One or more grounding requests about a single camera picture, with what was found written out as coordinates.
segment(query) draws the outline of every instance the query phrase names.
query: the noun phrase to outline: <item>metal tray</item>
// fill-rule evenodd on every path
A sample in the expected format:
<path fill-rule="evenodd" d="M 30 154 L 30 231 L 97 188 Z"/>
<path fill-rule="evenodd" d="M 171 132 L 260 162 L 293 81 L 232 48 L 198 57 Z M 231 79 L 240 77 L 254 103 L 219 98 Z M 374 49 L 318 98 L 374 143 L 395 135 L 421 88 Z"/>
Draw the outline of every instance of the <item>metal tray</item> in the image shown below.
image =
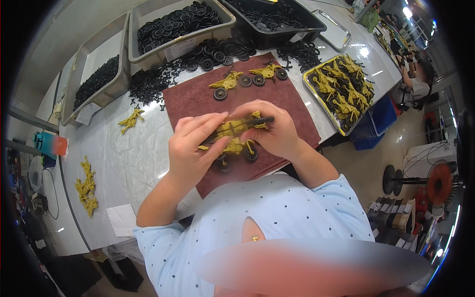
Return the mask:
<path fill-rule="evenodd" d="M 75 119 L 81 109 L 86 105 L 96 103 L 100 107 L 104 107 L 129 89 L 130 62 L 126 42 L 129 35 L 129 15 L 130 13 L 127 12 L 109 25 L 105 26 L 81 45 L 77 51 L 72 70 L 69 73 L 65 91 L 66 95 L 63 102 L 63 110 L 61 111 L 61 124 L 63 126 L 66 126 L 67 124 L 75 126 L 82 125 L 81 123 L 76 122 Z M 118 34 L 120 34 L 119 48 L 114 46 L 114 43 L 111 42 L 113 39 L 115 40 L 118 37 Z M 99 47 L 106 44 L 108 41 L 110 42 L 108 43 L 110 46 L 101 50 Z M 98 61 L 95 65 L 86 63 L 87 56 L 91 53 L 96 55 L 95 57 L 91 57 Z M 90 75 L 93 74 L 94 71 L 96 71 L 103 63 L 105 63 L 109 58 L 117 56 L 117 54 L 119 54 L 119 70 L 117 71 L 117 75 L 108 84 L 90 96 L 78 109 L 73 111 L 76 92 L 81 86 L 81 80 L 85 80 L 83 79 L 83 76 L 87 76 L 86 79 L 89 78 Z"/>
<path fill-rule="evenodd" d="M 129 61 L 132 64 L 138 64 L 143 70 L 160 67 L 169 61 L 163 52 L 179 42 L 186 41 L 191 38 L 196 38 L 196 44 L 202 42 L 207 38 L 226 39 L 231 36 L 231 27 L 236 23 L 236 17 L 233 16 L 217 0 L 204 0 L 207 6 L 210 6 L 223 21 L 222 24 L 194 31 L 190 34 L 183 35 L 160 45 L 140 55 L 138 49 L 137 31 L 146 22 L 161 18 L 172 11 L 183 9 L 193 3 L 193 0 L 149 0 L 135 6 L 130 15 L 129 20 Z"/>
<path fill-rule="evenodd" d="M 327 27 L 327 30 L 325 32 L 321 32 L 320 36 L 325 39 L 326 42 L 328 42 L 328 44 L 330 44 L 335 50 L 342 52 L 350 42 L 352 34 L 324 11 L 316 10 L 314 13 L 317 13 L 321 18 L 323 18 L 321 19 L 317 16 L 317 18 L 321 20 Z"/>
<path fill-rule="evenodd" d="M 312 74 L 316 69 L 319 69 L 319 68 L 322 68 L 326 63 L 329 63 L 329 62 L 332 62 L 334 61 L 336 58 L 338 58 L 338 56 L 334 56 L 333 58 L 329 59 L 329 60 L 326 60 L 325 62 L 323 63 L 320 63 L 318 64 L 317 66 L 307 70 L 306 72 L 304 72 L 304 74 L 302 75 L 302 80 L 304 81 L 304 85 L 307 86 L 307 88 L 310 90 L 310 92 L 315 96 L 315 99 L 318 101 L 318 103 L 320 103 L 320 105 L 322 106 L 322 108 L 324 109 L 325 113 L 328 115 L 328 117 L 330 118 L 330 121 L 333 123 L 333 125 L 335 126 L 336 130 L 338 130 L 338 132 L 340 132 L 341 135 L 343 136 L 348 136 L 350 135 L 350 133 L 353 131 L 353 129 L 358 125 L 358 123 L 360 122 L 360 120 L 363 118 L 363 116 L 361 116 L 358 120 L 356 120 L 355 124 L 353 125 L 353 127 L 351 127 L 348 132 L 344 132 L 341 127 L 340 127 L 340 122 L 339 120 L 337 119 L 337 117 L 335 115 L 333 115 L 333 112 L 331 112 L 327 105 L 325 104 L 325 102 L 323 101 L 323 98 L 320 97 L 320 92 L 315 90 L 314 86 L 310 83 L 310 81 L 308 80 L 308 76 L 310 74 Z"/>

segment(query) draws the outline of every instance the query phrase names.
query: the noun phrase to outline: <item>woman's left hand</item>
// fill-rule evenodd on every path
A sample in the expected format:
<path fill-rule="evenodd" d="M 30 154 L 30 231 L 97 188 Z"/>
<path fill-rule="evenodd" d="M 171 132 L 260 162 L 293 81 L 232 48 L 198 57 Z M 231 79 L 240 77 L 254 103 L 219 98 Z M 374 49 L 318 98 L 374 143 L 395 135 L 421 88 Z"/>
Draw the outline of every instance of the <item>woman's left hand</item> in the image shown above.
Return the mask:
<path fill-rule="evenodd" d="M 198 146 L 226 119 L 227 112 L 185 117 L 178 121 L 168 141 L 170 170 L 167 179 L 186 195 L 205 175 L 232 137 L 218 139 L 206 151 Z"/>

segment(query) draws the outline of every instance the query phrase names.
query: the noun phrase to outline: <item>light blue shirt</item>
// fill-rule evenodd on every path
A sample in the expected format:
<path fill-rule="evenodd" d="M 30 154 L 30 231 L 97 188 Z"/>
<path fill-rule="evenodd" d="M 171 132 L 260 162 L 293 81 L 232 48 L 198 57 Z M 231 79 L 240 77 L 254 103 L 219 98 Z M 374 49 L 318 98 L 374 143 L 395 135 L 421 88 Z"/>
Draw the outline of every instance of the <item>light blue shirt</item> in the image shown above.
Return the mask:
<path fill-rule="evenodd" d="M 206 196 L 189 228 L 174 222 L 133 231 L 158 296 L 212 297 L 215 285 L 197 277 L 192 264 L 209 251 L 240 243 L 248 216 L 267 240 L 374 241 L 368 218 L 342 174 L 313 189 L 283 172 L 225 184 Z"/>

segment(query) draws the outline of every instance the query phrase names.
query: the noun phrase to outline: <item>maroon cloth mat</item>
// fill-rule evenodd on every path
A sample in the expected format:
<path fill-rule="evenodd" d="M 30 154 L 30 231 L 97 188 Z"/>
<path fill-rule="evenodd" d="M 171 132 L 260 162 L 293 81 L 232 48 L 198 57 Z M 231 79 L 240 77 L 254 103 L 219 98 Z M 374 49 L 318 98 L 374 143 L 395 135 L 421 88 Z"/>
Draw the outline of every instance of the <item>maroon cloth mat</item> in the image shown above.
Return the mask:
<path fill-rule="evenodd" d="M 268 62 L 273 57 L 271 53 L 267 53 L 251 57 L 248 61 L 235 62 L 233 70 L 242 71 L 252 78 L 253 74 L 249 73 L 248 70 L 264 68 L 263 63 Z M 298 136 L 313 148 L 318 146 L 320 136 L 307 107 L 305 107 L 290 79 L 281 81 L 274 75 L 275 84 L 272 79 L 267 78 L 263 86 L 252 84 L 249 87 L 242 87 L 237 82 L 236 87 L 228 90 L 228 96 L 224 101 L 214 99 L 213 92 L 215 88 L 208 86 L 224 79 L 223 74 L 230 67 L 224 66 L 212 70 L 163 91 L 166 110 L 173 129 L 175 129 L 178 120 L 183 117 L 224 111 L 231 113 L 236 107 L 246 102 L 261 99 L 285 109 L 294 120 Z M 232 166 L 229 172 L 220 172 L 216 164 L 213 164 L 203 179 L 196 185 L 201 197 L 206 197 L 213 189 L 225 183 L 250 181 L 288 163 L 287 160 L 268 153 L 258 144 L 256 144 L 256 149 L 259 155 L 252 164 L 246 163 L 241 154 L 227 158 Z"/>

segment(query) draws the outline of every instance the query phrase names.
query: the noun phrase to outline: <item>white marble table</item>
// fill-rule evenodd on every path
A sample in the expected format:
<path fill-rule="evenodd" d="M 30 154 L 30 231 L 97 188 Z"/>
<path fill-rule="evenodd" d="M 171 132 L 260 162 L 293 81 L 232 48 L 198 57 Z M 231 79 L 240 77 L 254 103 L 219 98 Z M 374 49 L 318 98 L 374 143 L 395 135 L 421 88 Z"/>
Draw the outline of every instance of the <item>white marble table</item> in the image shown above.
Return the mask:
<path fill-rule="evenodd" d="M 373 102 L 379 100 L 401 79 L 398 69 L 374 36 L 363 26 L 355 24 L 347 9 L 309 0 L 298 1 L 310 11 L 323 10 L 351 33 L 350 42 L 343 53 L 348 53 L 358 62 L 363 62 L 364 72 L 369 75 L 368 79 L 376 82 Z M 338 0 L 328 2 L 343 6 Z M 314 40 L 314 43 L 319 48 L 320 58 L 323 61 L 339 54 L 320 38 Z M 278 57 L 275 50 L 271 52 L 276 58 Z M 277 61 L 285 65 L 281 59 L 277 58 Z M 289 78 L 307 106 L 323 142 L 337 133 L 337 130 L 314 96 L 304 86 L 297 64 L 296 61 L 292 61 L 294 67 L 288 72 Z M 177 81 L 181 83 L 202 73 L 200 68 L 192 73 L 184 71 Z M 137 213 L 146 195 L 169 169 L 168 139 L 173 134 L 173 129 L 167 112 L 160 111 L 160 106 L 156 102 L 142 107 L 145 110 L 142 114 L 145 120 L 138 121 L 135 128 L 122 135 L 121 127 L 117 123 L 126 119 L 133 111 L 128 95 L 127 92 L 97 112 L 89 126 L 60 127 L 60 135 L 70 140 L 69 155 L 63 164 L 66 191 L 78 227 L 90 249 L 127 240 L 115 236 L 105 209 L 130 203 Z M 96 171 L 95 195 L 99 207 L 91 219 L 79 202 L 74 187 L 76 178 L 84 178 L 79 162 L 84 161 L 85 155 L 91 163 L 92 170 Z M 179 204 L 176 218 L 182 219 L 193 214 L 201 202 L 198 191 L 193 189 Z"/>

